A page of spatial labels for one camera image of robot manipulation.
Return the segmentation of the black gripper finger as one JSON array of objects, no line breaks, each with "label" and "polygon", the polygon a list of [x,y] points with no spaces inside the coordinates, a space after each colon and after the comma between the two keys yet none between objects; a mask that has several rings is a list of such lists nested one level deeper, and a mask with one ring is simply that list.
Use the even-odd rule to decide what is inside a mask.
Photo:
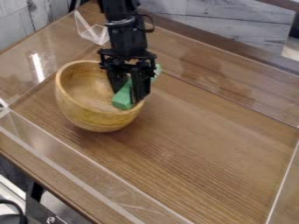
[{"label": "black gripper finger", "polygon": [[133,67],[130,71],[130,102],[137,104],[150,93],[154,72],[149,68]]},{"label": "black gripper finger", "polygon": [[129,66],[109,66],[106,68],[106,78],[112,87],[113,93],[125,85],[128,75],[130,74]]}]

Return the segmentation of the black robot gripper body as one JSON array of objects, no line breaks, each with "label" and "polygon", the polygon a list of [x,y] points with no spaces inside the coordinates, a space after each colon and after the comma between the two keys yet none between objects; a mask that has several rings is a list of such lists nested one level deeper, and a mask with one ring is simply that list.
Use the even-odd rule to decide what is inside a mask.
[{"label": "black robot gripper body", "polygon": [[100,49],[100,67],[113,74],[154,72],[153,53],[146,51],[146,34],[154,28],[145,28],[145,14],[106,15],[105,28],[110,47]]}]

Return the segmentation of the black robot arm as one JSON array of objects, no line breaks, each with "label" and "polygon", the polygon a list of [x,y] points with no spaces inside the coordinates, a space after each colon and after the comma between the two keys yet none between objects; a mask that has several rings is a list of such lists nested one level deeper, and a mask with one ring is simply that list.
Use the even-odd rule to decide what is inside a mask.
[{"label": "black robot arm", "polygon": [[150,79],[154,77],[156,55],[146,51],[146,34],[154,28],[145,28],[145,14],[140,14],[138,0],[97,0],[105,16],[109,48],[97,51],[98,66],[106,71],[106,78],[116,94],[126,81],[132,82],[128,98],[138,103],[150,93]]}]

